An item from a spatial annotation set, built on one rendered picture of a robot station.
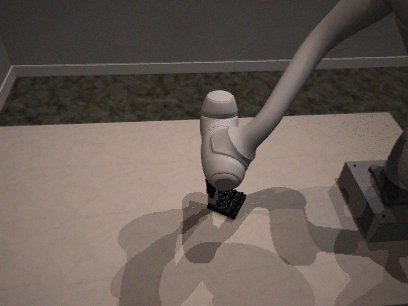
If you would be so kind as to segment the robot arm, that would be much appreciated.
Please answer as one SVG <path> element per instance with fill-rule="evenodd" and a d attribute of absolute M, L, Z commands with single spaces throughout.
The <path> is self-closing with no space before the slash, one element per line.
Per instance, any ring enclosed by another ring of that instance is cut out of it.
<path fill-rule="evenodd" d="M 237 104 L 231 93 L 208 93 L 200 116 L 201 162 L 207 181 L 222 191 L 237 188 L 257 147 L 277 127 L 323 57 L 392 12 L 408 54 L 408 0 L 340 0 L 301 44 L 261 111 L 243 127 L 238 127 Z M 408 128 L 383 167 L 369 167 L 383 204 L 408 205 Z"/>

